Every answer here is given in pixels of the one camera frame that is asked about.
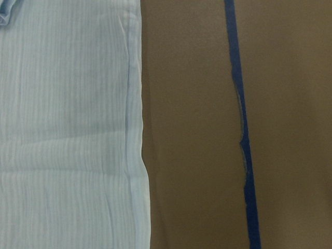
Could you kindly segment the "light blue button-up shirt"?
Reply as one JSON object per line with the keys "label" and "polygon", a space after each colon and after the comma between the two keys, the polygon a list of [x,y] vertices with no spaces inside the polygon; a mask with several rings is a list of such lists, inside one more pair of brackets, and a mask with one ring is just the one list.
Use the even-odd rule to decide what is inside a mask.
{"label": "light blue button-up shirt", "polygon": [[1,248],[149,248],[140,1],[1,1]]}

